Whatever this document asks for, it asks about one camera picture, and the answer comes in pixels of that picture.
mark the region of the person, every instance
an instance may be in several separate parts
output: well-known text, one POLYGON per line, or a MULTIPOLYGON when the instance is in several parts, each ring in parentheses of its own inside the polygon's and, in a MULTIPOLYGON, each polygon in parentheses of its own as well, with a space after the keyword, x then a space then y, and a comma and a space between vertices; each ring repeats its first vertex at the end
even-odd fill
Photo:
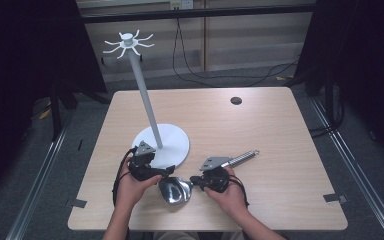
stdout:
MULTIPOLYGON (((125 239, 133 207, 142 198, 146 189, 156 185, 162 179, 161 175, 157 175, 145 181, 136 180, 129 174, 128 163, 130 160, 131 158, 127 158, 122 166, 121 176, 123 177, 118 186, 117 201, 103 240, 125 239)), ((233 169, 226 168, 226 170, 229 175, 235 175, 233 169)), ((250 239, 284 239, 249 212, 244 202, 243 192, 237 184, 230 184, 223 193, 215 192, 209 188, 204 188, 204 190, 243 229, 250 239)), ((195 239, 188 238, 188 236, 184 234, 181 239, 195 239)))

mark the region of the gray carpet floor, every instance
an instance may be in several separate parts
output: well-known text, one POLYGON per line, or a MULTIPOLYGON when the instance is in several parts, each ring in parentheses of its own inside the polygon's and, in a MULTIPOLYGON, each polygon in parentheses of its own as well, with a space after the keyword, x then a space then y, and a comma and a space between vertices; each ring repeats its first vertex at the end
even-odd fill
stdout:
MULTIPOLYGON (((185 79, 203 82, 211 87, 281 87, 285 81, 269 77, 264 81, 235 76, 265 76, 268 68, 238 69, 205 73, 215 78, 199 78, 190 74, 185 79)), ((278 76, 293 75, 294 67, 278 76)), ((149 90, 210 87, 193 81, 185 81, 178 76, 150 78, 146 80, 149 90)), ((116 91, 137 89, 135 81, 107 83, 111 99, 116 91)), ((305 93, 303 84, 291 88, 308 128, 317 128, 322 123, 311 100, 305 93)), ((90 156, 104 121, 108 105, 95 102, 86 96, 76 94, 79 106, 74 110, 72 121, 67 126, 67 134, 52 166, 45 188, 40 196, 33 216, 23 239, 100 239, 102 231, 72 231, 67 227, 71 207, 66 202, 74 199, 80 188, 90 156)), ((46 101, 41 101, 32 112, 40 110, 46 101)), ((355 111, 345 102, 345 117, 339 128, 352 153, 367 177, 384 200, 384 146, 370 138, 368 127, 355 111)), ((70 111, 61 109, 65 119, 70 111)), ((36 175, 49 150, 52 138, 52 121, 48 116, 38 119, 33 116, 23 145, 10 170, 0 182, 0 239, 7 236, 18 211, 29 193, 36 175)), ((363 197, 352 175, 349 173, 338 150, 328 135, 314 138, 314 143, 326 168, 336 193, 345 194, 349 201, 342 204, 348 220, 344 231, 283 231, 289 239, 384 239, 384 230, 363 197)), ((148 233, 133 233, 132 239, 148 239, 148 233)))

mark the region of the wooden tabletop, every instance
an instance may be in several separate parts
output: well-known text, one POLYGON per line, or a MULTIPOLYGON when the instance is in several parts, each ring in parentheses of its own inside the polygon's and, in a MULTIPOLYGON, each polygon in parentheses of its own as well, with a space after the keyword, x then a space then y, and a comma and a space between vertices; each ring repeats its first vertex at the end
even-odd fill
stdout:
MULTIPOLYGON (((260 154, 234 168, 245 185, 250 211, 275 230, 342 230, 347 220, 289 88, 224 88, 149 91, 158 123, 189 137, 186 161, 172 176, 200 175, 208 156, 260 154), (231 103, 240 97, 242 104, 231 103)), ((112 186, 124 154, 149 127, 139 91, 114 94, 68 226, 104 230, 112 211, 112 186)), ((135 206, 131 230, 234 231, 239 227, 198 187, 186 204, 168 206, 157 186, 135 206)))

